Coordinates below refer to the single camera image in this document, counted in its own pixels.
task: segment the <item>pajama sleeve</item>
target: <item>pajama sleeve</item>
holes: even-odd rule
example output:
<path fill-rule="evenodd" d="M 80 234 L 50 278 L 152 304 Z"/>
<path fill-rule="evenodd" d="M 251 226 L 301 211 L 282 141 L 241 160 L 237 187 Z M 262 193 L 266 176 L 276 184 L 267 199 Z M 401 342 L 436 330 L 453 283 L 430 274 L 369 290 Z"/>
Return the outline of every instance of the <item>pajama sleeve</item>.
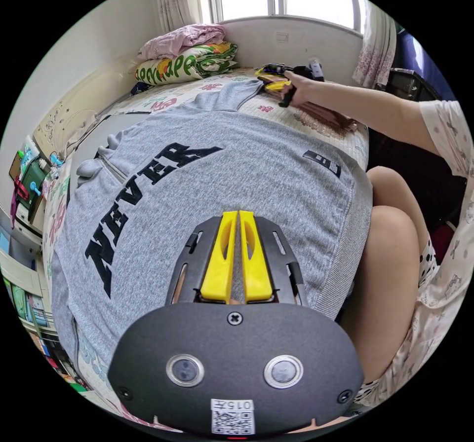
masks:
<path fill-rule="evenodd" d="M 459 102 L 420 102 L 420 111 L 436 149 L 453 175 L 474 173 L 474 146 Z"/>

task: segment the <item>screw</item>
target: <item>screw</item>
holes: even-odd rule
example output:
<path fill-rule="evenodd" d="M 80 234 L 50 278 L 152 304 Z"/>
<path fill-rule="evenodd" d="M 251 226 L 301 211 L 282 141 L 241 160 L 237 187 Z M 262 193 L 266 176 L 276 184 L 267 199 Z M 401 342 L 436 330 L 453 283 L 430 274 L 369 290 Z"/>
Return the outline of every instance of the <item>screw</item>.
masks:
<path fill-rule="evenodd" d="M 231 312 L 227 316 L 227 322 L 229 322 L 229 324 L 231 325 L 239 325 L 242 323 L 242 321 L 243 321 L 243 317 L 242 317 L 242 314 L 240 314 L 239 312 Z"/>
<path fill-rule="evenodd" d="M 132 393 L 127 388 L 121 387 L 118 389 L 118 392 L 122 396 L 122 398 L 126 399 L 127 401 L 130 401 L 132 399 Z"/>
<path fill-rule="evenodd" d="M 351 398 L 351 396 L 352 391 L 350 389 L 346 389 L 337 397 L 337 402 L 339 404 L 345 404 Z"/>

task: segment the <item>bed frame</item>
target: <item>bed frame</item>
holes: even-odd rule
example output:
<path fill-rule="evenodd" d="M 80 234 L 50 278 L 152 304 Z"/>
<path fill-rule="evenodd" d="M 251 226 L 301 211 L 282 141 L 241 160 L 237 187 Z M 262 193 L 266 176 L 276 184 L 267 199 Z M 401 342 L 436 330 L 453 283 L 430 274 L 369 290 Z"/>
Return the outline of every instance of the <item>bed frame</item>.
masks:
<path fill-rule="evenodd" d="M 60 154 L 77 132 L 85 134 L 101 112 L 130 92 L 140 64 L 136 52 L 94 71 L 72 88 L 43 118 L 33 133 L 41 154 Z"/>

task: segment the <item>folded blanket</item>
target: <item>folded blanket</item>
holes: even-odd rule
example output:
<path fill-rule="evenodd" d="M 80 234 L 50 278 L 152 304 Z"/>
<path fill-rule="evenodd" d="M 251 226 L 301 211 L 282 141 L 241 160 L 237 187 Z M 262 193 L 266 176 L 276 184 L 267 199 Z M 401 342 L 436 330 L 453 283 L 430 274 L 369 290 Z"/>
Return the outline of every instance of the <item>folded blanket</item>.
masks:
<path fill-rule="evenodd" d="M 175 59 L 148 60 L 135 72 L 138 82 L 148 85 L 183 83 L 218 75 L 237 67 L 237 45 L 230 42 L 191 47 Z"/>
<path fill-rule="evenodd" d="M 173 58 L 189 47 L 201 44 L 220 44 L 226 31 L 219 24 L 191 24 L 156 37 L 144 44 L 138 53 L 140 59 Z"/>

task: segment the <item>window frame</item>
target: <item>window frame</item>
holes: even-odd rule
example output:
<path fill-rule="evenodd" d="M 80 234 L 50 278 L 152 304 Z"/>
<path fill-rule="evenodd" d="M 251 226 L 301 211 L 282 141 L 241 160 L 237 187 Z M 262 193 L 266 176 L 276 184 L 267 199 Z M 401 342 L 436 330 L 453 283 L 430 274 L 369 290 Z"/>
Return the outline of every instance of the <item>window frame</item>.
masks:
<path fill-rule="evenodd" d="M 220 24 L 220 23 L 235 21 L 234 19 L 232 20 L 224 19 L 223 10 L 222 10 L 222 0 L 209 0 L 209 2 L 210 2 L 210 13 L 211 13 L 211 18 L 212 18 L 213 23 Z M 347 26 L 341 26 L 341 25 L 338 25 L 338 24 L 335 24 L 323 19 L 288 15 L 286 13 L 287 11 L 286 0 L 267 0 L 267 2 L 268 2 L 267 16 L 269 17 L 282 18 L 282 19 L 289 19 L 289 18 L 295 19 L 296 18 L 296 19 L 303 19 L 303 20 L 318 21 L 327 25 L 337 26 L 345 30 L 349 30 L 351 32 L 355 32 L 359 35 L 362 35 L 359 0 L 352 0 L 352 10 L 353 10 L 353 15 L 354 15 L 354 23 L 353 23 L 352 28 L 348 28 Z M 262 16 L 255 16 L 255 17 L 252 16 L 251 18 L 245 18 L 245 19 L 253 19 L 253 18 L 262 18 Z"/>

